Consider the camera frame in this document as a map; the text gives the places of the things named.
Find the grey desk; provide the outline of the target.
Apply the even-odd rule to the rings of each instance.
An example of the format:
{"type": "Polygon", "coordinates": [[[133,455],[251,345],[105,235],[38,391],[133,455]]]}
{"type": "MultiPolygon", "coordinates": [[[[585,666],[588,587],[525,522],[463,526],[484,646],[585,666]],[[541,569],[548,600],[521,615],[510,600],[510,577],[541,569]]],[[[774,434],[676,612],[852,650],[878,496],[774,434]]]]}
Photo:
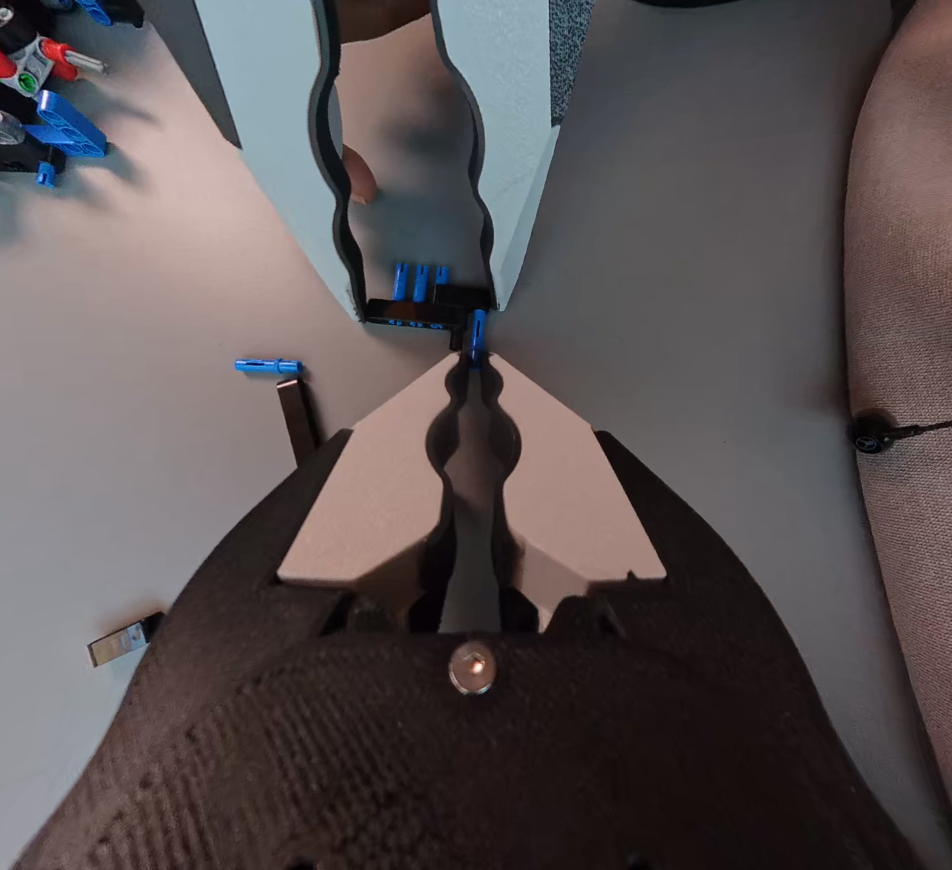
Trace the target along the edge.
{"type": "Polygon", "coordinates": [[[465,352],[439,630],[278,578],[352,428],[445,357],[345,313],[155,28],[122,49],[125,96],[80,90],[107,167],[2,185],[3,867],[950,868],[840,433],[886,10],[596,0],[485,352],[592,426],[666,577],[540,633],[502,630],[465,352]],[[293,375],[245,358],[303,363],[301,467],[293,375]]]}

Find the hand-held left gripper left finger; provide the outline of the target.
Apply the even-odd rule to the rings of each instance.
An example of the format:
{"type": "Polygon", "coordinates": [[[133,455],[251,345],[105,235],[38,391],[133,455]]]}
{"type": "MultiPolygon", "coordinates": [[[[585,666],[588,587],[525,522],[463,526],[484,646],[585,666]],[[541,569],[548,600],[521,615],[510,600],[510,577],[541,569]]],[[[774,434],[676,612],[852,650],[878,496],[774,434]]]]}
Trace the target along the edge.
{"type": "Polygon", "coordinates": [[[446,465],[465,400],[466,358],[452,353],[356,424],[278,578],[368,597],[398,626],[437,632],[457,553],[446,465]]]}

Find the long black brick beam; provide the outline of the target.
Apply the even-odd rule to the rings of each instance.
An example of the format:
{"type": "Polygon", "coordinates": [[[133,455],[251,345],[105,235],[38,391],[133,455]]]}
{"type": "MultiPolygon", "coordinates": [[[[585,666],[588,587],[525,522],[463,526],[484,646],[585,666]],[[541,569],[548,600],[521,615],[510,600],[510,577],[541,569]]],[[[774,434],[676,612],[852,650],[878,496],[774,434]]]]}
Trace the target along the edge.
{"type": "Polygon", "coordinates": [[[289,433],[295,463],[301,467],[322,445],[313,398],[303,378],[288,376],[276,390],[289,433]]]}

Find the black beam with blue pins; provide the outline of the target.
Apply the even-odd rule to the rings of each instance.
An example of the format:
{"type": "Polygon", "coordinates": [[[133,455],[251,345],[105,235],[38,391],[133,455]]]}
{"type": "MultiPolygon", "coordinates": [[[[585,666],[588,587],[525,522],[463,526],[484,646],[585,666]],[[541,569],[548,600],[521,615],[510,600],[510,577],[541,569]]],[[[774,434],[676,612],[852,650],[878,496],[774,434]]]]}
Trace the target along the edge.
{"type": "Polygon", "coordinates": [[[447,266],[399,262],[392,282],[390,298],[367,301],[365,321],[446,333],[452,352],[463,351],[472,317],[495,307],[488,288],[454,283],[447,266]]]}

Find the black clip microphone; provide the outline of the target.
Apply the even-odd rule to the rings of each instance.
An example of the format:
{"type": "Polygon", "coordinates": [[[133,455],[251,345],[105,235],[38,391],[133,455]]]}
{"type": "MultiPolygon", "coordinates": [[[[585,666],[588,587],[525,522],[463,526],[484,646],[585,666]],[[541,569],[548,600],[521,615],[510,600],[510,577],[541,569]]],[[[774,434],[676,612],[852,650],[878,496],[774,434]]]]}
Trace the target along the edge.
{"type": "Polygon", "coordinates": [[[890,449],[896,439],[893,420],[878,410],[860,412],[851,419],[849,439],[859,454],[881,454],[890,449]]]}

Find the toy brick race car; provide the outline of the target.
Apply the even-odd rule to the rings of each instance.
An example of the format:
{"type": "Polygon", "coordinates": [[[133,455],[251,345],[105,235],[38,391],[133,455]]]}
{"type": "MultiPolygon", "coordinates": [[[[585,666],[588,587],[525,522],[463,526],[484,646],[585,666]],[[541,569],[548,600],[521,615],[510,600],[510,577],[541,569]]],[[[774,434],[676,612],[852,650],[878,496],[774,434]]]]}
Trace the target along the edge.
{"type": "Polygon", "coordinates": [[[102,26],[140,28],[137,0],[1,0],[1,171],[54,188],[67,158],[102,159],[105,134],[56,88],[108,67],[54,39],[54,16],[82,11],[102,26]]]}

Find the short black brick beam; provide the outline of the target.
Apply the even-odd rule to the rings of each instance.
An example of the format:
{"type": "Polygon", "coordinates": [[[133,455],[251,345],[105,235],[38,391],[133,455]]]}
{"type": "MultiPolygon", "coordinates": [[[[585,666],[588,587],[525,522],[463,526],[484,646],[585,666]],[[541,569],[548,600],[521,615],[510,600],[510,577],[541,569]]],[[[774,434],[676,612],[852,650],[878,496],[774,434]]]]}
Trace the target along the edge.
{"type": "Polygon", "coordinates": [[[98,668],[144,649],[155,637],[165,615],[164,611],[153,612],[89,642],[87,651],[91,666],[98,668]]]}

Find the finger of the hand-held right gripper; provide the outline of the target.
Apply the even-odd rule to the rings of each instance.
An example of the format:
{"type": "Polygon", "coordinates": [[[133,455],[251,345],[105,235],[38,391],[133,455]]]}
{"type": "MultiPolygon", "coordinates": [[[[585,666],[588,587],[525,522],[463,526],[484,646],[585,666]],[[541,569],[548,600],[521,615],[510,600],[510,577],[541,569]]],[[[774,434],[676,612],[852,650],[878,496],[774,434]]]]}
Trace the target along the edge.
{"type": "Polygon", "coordinates": [[[470,183],[489,292],[504,311],[528,252],[596,0],[431,0],[473,120],[470,183]]]}
{"type": "Polygon", "coordinates": [[[335,81],[334,0],[137,0],[328,290],[367,323],[335,81]]]}

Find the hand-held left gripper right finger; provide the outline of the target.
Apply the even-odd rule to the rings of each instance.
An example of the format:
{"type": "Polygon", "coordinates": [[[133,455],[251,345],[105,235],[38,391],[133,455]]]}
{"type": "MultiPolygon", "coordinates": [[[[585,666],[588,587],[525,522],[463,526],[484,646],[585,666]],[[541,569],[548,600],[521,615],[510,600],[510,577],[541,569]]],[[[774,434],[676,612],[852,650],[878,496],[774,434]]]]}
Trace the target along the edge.
{"type": "Polygon", "coordinates": [[[540,633],[566,599],[665,579],[592,426],[497,354],[480,376],[502,630],[540,633]]]}

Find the person's torso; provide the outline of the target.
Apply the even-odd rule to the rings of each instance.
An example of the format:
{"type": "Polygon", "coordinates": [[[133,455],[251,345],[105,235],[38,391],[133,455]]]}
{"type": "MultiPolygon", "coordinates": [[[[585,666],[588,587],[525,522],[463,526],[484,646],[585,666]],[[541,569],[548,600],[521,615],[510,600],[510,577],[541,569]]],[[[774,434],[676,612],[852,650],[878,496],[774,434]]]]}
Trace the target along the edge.
{"type": "Polygon", "coordinates": [[[916,0],[854,133],[843,216],[850,408],[922,427],[857,456],[950,843],[951,0],[916,0]]]}

